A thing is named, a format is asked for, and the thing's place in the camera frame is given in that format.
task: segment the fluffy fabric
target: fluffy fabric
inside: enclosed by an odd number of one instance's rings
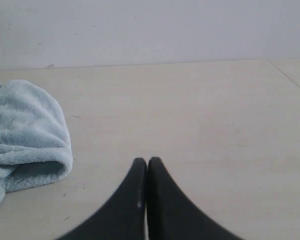
[[[6,192],[63,179],[72,164],[70,135],[58,102],[25,80],[0,83],[0,202]]]

